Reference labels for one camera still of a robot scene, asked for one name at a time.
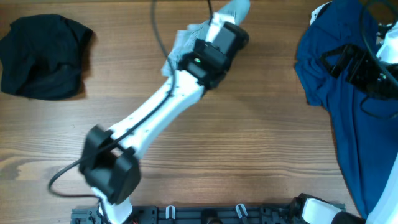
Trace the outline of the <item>light blue denim shorts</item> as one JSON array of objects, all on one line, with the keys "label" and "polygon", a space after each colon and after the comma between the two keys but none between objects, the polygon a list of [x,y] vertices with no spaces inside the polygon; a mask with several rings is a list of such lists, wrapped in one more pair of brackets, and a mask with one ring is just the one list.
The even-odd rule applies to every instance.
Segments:
[{"label": "light blue denim shorts", "polygon": [[[236,25],[240,25],[248,14],[251,3],[250,0],[232,0],[220,10],[214,12],[221,17],[232,18]],[[174,45],[168,54],[171,60],[172,68],[177,69],[178,62],[184,54],[193,50],[197,39],[205,40],[208,36],[209,20],[200,24],[189,24],[185,30],[178,30],[176,33]]]}]

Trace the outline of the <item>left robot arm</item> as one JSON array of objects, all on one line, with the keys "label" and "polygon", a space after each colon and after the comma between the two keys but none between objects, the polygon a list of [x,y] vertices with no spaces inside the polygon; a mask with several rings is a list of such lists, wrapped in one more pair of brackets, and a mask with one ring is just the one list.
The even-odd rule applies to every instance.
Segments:
[{"label": "left robot arm", "polygon": [[236,24],[212,24],[206,38],[195,41],[168,80],[133,114],[107,131],[95,126],[88,132],[79,171],[99,197],[102,223],[131,219],[129,197],[141,180],[140,159],[180,113],[220,84],[248,42],[248,33]]}]

